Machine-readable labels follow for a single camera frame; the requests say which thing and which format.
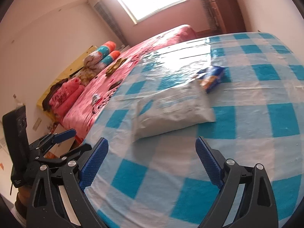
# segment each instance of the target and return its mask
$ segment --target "window frame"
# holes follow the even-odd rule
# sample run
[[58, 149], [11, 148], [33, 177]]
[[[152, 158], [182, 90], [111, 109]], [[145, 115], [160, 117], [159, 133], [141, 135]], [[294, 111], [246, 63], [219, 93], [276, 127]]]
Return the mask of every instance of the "window frame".
[[161, 12], [161, 11], [163, 11], [163, 10], [165, 10], [165, 9], [167, 9], [167, 8], [170, 8], [170, 7], [172, 7], [172, 6], [175, 6], [175, 5], [177, 5], [177, 4], [186, 2], [187, 0], [180, 0], [180, 1], [177, 1], [177, 2], [174, 2], [174, 3], [171, 3], [171, 4], [169, 4], [169, 5], [165, 6], [165, 7], [162, 7], [162, 8], [160, 8], [160, 9], [155, 10], [154, 12], [152, 12], [152, 13], [146, 15], [145, 17], [143, 17], [143, 18], [141, 18], [141, 19], [139, 19], [139, 20], [136, 19], [136, 17], [135, 17], [134, 14], [132, 13], [132, 11], [131, 11], [131, 10], [128, 8], [128, 6], [123, 2], [123, 0], [117, 0], [117, 1], [118, 1], [118, 2], [120, 3], [120, 5], [124, 8], [124, 10], [127, 12], [127, 14], [129, 15], [129, 17], [130, 17], [131, 20], [133, 21], [134, 25], [136, 25], [136, 24], [138, 24], [139, 22], [141, 22], [141, 21], [143, 21], [143, 20], [149, 18], [150, 16], [153, 16], [154, 14], [156, 14], [156, 13], [158, 13], [158, 12]]

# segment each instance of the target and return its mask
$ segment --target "yellow headboard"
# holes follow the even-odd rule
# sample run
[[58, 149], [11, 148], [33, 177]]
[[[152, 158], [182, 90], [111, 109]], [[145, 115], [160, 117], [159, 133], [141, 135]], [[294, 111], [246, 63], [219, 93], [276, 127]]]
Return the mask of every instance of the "yellow headboard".
[[[61, 81], [62, 79], [69, 78], [69, 76], [72, 73], [75, 73], [77, 70], [83, 67], [83, 59], [86, 58], [86, 56], [93, 51], [97, 50], [97, 46], [91, 46], [86, 52], [84, 52], [80, 57], [78, 57], [72, 64], [70, 64], [53, 82], [49, 87], [45, 90], [45, 92], [42, 94], [42, 96], [37, 101], [37, 106], [39, 109], [43, 111], [42, 107], [42, 101], [46, 98], [48, 93], [51, 90], [51, 87], [56, 84], [58, 81]], [[44, 114], [48, 116], [52, 121], [56, 121], [56, 117], [54, 113], [44, 111]]]

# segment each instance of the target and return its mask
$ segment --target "brown wooden cabinet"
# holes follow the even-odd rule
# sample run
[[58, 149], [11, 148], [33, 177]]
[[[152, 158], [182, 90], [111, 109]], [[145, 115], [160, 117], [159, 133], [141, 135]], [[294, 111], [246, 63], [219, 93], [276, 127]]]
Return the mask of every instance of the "brown wooden cabinet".
[[207, 0], [221, 33], [245, 32], [243, 16], [237, 0]]

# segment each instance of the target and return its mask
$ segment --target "pink folded blanket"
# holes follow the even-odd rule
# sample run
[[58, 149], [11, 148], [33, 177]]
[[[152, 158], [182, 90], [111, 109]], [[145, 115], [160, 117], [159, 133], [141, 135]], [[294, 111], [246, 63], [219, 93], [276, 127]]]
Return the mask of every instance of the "pink folded blanket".
[[63, 118], [67, 112], [72, 108], [73, 104], [76, 102], [80, 94], [83, 92], [85, 87], [79, 85], [75, 92], [73, 92], [57, 109], [54, 109], [54, 114], [59, 118]]
[[69, 81], [62, 84], [62, 86], [54, 93], [49, 101], [49, 105], [53, 110], [57, 109], [67, 100], [69, 96], [74, 93], [81, 83], [80, 78], [72, 78]]

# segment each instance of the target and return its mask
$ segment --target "bed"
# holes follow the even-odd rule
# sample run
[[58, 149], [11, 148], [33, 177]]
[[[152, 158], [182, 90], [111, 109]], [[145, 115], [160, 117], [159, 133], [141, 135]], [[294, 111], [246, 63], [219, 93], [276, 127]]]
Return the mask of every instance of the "bed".
[[[132, 142], [136, 102], [189, 80], [207, 62], [225, 67], [222, 83], [208, 94], [216, 122]], [[225, 158], [265, 166], [282, 227], [304, 196], [303, 84], [303, 65], [268, 33], [195, 39], [146, 54], [85, 138], [91, 145], [109, 141], [86, 196], [110, 228], [197, 227], [218, 193], [195, 152], [203, 136]], [[232, 212], [225, 224], [233, 218]]]
[[75, 129], [77, 137], [82, 141], [104, 106], [97, 102], [92, 105], [93, 95], [97, 94], [99, 100], [112, 96], [116, 89], [109, 88], [117, 81], [123, 80], [141, 59], [142, 55], [166, 46], [195, 39], [195, 31], [189, 25], [182, 25], [164, 33], [158, 34], [122, 53], [119, 58], [127, 58], [110, 77], [106, 77], [107, 68], [101, 71], [85, 88], [75, 104], [60, 121], [66, 129]]

